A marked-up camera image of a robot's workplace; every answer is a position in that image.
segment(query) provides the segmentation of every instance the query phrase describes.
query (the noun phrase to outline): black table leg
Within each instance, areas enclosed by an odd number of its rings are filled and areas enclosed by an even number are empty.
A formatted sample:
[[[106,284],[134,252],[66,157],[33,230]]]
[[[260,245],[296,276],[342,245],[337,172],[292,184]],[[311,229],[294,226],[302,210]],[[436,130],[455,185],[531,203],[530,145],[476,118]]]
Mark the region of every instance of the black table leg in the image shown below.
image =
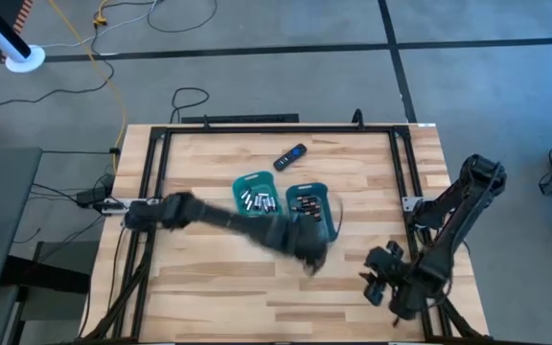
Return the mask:
[[[1,273],[0,286],[20,285],[51,288],[56,291],[87,293],[91,276],[73,270],[38,264],[34,261],[8,256]]]

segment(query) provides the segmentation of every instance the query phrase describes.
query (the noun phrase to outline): white stand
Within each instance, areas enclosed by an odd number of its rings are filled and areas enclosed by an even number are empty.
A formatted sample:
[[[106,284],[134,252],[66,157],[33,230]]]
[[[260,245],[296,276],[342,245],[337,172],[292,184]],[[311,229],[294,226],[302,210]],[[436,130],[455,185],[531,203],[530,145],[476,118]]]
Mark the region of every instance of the white stand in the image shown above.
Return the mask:
[[[0,16],[0,50],[6,55],[6,67],[14,73],[27,73],[39,67],[46,58],[44,50],[27,44]]]
[[[14,61],[10,57],[6,57],[6,67],[14,73],[32,72],[37,67],[41,66],[46,58],[44,50],[38,46],[29,45],[31,54],[24,61]]]

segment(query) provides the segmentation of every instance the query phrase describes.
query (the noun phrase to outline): gray carpet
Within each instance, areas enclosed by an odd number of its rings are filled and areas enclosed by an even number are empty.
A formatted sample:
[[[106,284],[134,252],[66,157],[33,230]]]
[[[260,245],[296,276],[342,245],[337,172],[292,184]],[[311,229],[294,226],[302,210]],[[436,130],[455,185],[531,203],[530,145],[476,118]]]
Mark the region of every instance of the gray carpet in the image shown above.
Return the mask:
[[[90,18],[99,1],[60,0],[80,33],[92,35]],[[210,0],[168,0],[155,22],[183,27],[210,10]],[[100,38],[104,52],[148,52],[287,44],[385,42],[374,0],[219,0],[215,19],[185,34],[160,34],[145,21]],[[388,1],[399,42],[552,37],[552,1]],[[112,23],[141,15],[133,7],[112,9]],[[31,43],[74,41],[45,2],[36,2],[23,36]],[[74,48],[48,49],[70,55]],[[500,160],[509,174],[506,192],[470,233],[472,264],[492,335],[552,343],[552,196],[538,179],[548,170],[552,148],[552,46],[470,48],[402,52],[419,122],[437,123],[452,178],[468,155]],[[113,62],[114,82],[131,123],[169,119],[173,91],[198,86],[210,101],[183,116],[297,112],[304,122],[350,121],[359,107],[369,122],[403,122],[403,105],[386,51],[185,57]],[[0,101],[36,98],[56,87],[99,84],[85,62],[48,63],[26,76],[0,65]],[[107,150],[120,114],[108,89],[57,95],[38,104],[0,107],[0,145],[39,145],[51,150]],[[37,181],[58,188],[91,187],[109,159],[47,155]],[[62,172],[55,168],[63,167]],[[64,201],[30,202],[18,237],[44,230],[40,241],[61,241],[94,218]],[[83,235],[95,241],[100,229]],[[34,243],[16,246],[31,256]],[[73,324],[56,323],[61,340]],[[35,326],[39,339],[44,325]]]

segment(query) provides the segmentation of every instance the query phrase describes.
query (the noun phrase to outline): black desk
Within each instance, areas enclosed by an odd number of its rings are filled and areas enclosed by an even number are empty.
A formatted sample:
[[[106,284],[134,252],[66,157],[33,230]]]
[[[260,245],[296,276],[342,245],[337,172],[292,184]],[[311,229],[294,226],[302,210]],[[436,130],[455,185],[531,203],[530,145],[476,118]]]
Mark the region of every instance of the black desk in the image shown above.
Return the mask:
[[[41,154],[41,149],[0,149],[0,286],[86,293],[86,274],[8,255]]]
[[[41,149],[0,149],[0,344],[14,303],[27,294],[25,287],[88,292],[88,274],[9,255],[41,154]]]

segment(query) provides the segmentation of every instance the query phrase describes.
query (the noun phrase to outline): teal tray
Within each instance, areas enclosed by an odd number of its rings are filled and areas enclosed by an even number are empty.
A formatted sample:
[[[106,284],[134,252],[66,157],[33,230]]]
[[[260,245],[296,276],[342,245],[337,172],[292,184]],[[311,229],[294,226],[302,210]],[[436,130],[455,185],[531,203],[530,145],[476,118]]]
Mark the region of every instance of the teal tray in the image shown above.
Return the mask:
[[[337,239],[337,232],[334,229],[332,221],[332,210],[330,202],[327,198],[328,188],[323,183],[307,183],[302,185],[291,186],[287,189],[287,207],[288,215],[291,220],[300,217],[300,214],[295,211],[290,211],[292,207],[300,207],[301,201],[297,200],[298,196],[314,196],[317,199],[317,204],[320,206],[319,214],[321,221],[316,222],[320,236],[329,242]]]
[[[260,215],[283,215],[283,208],[280,205],[278,200],[278,192],[274,186],[274,176],[270,172],[254,172],[245,176],[238,177],[232,186],[234,199],[236,200],[236,206],[238,207],[238,212],[241,215],[247,216],[260,216]],[[276,211],[266,213],[265,210],[254,210],[253,208],[250,211],[246,211],[244,207],[244,200],[241,199],[244,191],[250,190],[251,193],[267,193],[274,197],[276,201]]]

